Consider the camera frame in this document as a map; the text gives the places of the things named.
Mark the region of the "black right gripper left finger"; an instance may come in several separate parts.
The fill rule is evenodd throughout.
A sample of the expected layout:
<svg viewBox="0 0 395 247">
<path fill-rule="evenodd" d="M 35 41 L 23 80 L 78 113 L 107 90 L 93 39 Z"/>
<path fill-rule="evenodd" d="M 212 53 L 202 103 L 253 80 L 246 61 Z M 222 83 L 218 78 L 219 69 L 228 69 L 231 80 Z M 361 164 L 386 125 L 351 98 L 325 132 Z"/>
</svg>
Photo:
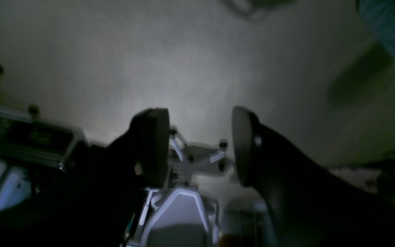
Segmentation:
<svg viewBox="0 0 395 247">
<path fill-rule="evenodd" d="M 148 108 L 108 146 L 108 245 L 117 247 L 143 187 L 161 188 L 167 173 L 169 111 Z"/>
</svg>

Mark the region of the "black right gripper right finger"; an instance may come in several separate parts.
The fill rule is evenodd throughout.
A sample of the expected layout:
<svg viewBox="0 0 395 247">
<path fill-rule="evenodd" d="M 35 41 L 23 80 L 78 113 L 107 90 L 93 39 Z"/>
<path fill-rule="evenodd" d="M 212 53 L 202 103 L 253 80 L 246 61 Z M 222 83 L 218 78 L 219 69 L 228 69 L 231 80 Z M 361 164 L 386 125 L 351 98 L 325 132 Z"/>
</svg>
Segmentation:
<svg viewBox="0 0 395 247">
<path fill-rule="evenodd" d="M 395 247 L 395 204 L 320 167 L 254 112 L 232 110 L 236 173 L 265 201 L 281 247 Z"/>
</svg>

